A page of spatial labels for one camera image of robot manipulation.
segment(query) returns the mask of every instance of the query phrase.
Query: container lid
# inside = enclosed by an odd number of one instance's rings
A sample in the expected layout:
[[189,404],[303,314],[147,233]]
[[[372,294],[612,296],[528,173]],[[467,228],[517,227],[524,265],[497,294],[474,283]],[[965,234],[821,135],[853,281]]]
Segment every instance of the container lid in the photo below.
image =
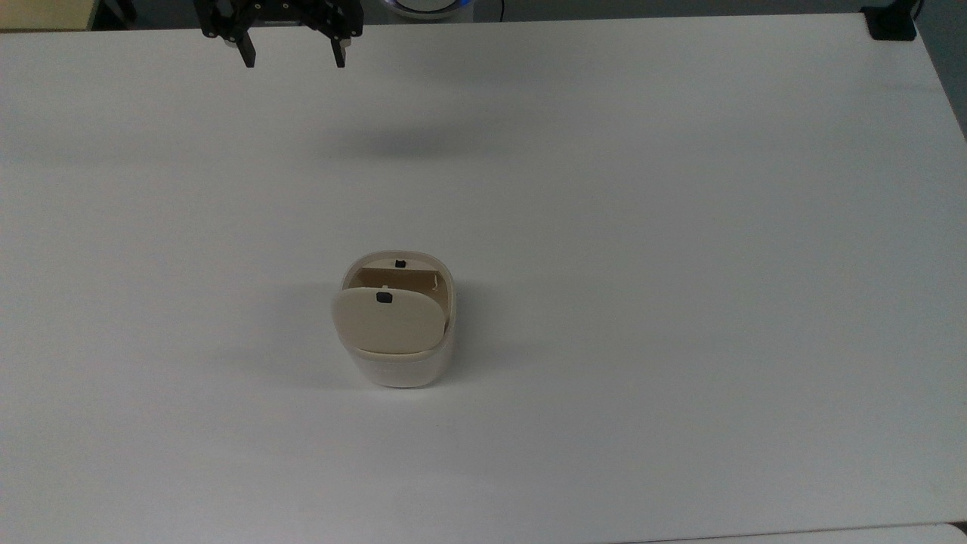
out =
[[417,353],[443,340],[447,318],[432,298],[405,289],[354,287],[333,301],[343,342],[374,353]]

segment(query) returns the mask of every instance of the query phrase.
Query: white table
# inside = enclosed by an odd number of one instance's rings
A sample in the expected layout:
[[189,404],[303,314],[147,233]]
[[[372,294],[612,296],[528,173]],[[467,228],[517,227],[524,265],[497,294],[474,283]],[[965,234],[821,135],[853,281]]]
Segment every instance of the white table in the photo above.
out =
[[[585,543],[967,518],[967,145],[861,15],[0,36],[0,534]],[[453,367],[329,299],[446,262]]]

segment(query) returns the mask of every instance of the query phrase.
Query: hinged lid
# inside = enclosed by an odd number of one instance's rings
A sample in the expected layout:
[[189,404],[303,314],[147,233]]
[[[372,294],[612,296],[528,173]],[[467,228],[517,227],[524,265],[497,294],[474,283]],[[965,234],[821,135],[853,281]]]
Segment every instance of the hinged lid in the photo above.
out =
[[374,353],[417,353],[443,339],[447,318],[432,298],[416,291],[354,287],[336,295],[333,319],[342,340]]

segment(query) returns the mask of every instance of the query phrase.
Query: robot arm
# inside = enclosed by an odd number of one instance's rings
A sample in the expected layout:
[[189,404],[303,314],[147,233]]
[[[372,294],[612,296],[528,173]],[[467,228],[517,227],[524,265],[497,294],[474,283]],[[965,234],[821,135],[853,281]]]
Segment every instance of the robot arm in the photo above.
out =
[[333,46],[336,65],[346,66],[346,47],[363,34],[363,6],[360,0],[229,0],[230,14],[219,9],[219,0],[194,0],[201,32],[221,37],[238,47],[249,68],[255,66],[255,48],[249,28],[258,19],[304,24],[325,34]]

